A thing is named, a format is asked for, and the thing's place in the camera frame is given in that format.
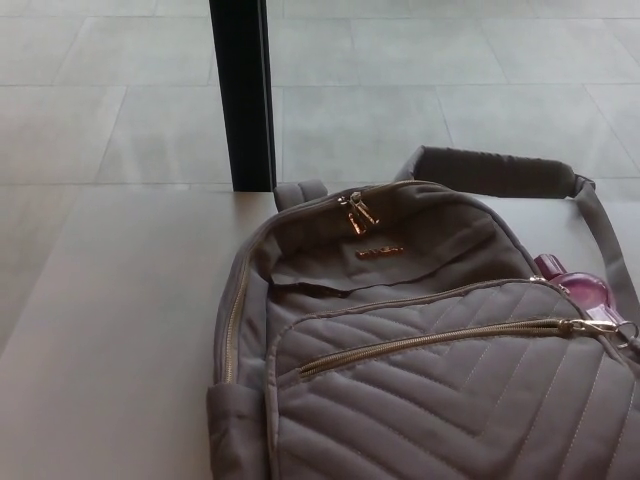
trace tiled floor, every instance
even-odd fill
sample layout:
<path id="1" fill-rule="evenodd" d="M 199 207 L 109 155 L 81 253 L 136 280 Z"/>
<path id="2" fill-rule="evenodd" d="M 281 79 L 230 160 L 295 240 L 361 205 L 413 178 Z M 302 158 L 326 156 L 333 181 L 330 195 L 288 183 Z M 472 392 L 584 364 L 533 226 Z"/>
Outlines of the tiled floor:
<path id="1" fill-rule="evenodd" d="M 640 1 L 268 0 L 281 180 L 421 143 L 640 198 Z M 0 0 L 0 350 L 82 188 L 229 189 L 207 0 Z"/>

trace black pole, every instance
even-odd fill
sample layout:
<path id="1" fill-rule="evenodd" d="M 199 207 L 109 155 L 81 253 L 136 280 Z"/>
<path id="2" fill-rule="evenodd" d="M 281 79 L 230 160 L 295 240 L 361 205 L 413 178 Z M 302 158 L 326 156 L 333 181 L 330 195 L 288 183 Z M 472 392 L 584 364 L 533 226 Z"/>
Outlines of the black pole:
<path id="1" fill-rule="evenodd" d="M 209 0 L 233 189 L 276 186 L 266 0 Z"/>

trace chevron quilted pattern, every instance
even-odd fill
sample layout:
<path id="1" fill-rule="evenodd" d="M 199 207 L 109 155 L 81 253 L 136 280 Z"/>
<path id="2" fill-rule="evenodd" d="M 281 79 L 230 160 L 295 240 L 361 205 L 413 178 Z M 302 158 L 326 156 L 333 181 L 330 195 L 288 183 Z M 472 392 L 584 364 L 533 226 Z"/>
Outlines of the chevron quilted pattern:
<path id="1" fill-rule="evenodd" d="M 580 312 L 507 283 L 294 324 L 268 359 L 275 478 L 639 478 L 635 376 L 594 338 L 461 340 L 297 374 L 349 348 L 541 316 Z"/>

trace table surface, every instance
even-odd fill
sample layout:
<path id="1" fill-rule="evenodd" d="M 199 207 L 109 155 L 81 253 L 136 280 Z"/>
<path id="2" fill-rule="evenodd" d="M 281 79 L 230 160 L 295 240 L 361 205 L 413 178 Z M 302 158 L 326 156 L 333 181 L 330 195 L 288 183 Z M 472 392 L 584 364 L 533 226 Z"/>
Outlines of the table surface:
<path id="1" fill-rule="evenodd" d="M 532 254 L 602 272 L 570 201 L 483 201 Z M 640 208 L 606 207 L 640 285 Z M 0 478 L 210 479 L 216 305 L 274 211 L 269 194 L 83 192 L 0 357 Z"/>

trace pink water bottle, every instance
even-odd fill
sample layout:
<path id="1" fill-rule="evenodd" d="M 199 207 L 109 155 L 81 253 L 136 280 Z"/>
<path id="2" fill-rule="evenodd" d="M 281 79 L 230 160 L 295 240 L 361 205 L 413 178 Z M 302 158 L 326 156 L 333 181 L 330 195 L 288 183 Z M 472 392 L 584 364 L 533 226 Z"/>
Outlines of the pink water bottle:
<path id="1" fill-rule="evenodd" d="M 591 318 L 626 323 L 616 311 L 615 298 L 604 280 L 590 273 L 567 273 L 555 255 L 540 255 L 535 262 L 542 276 L 564 290 Z"/>

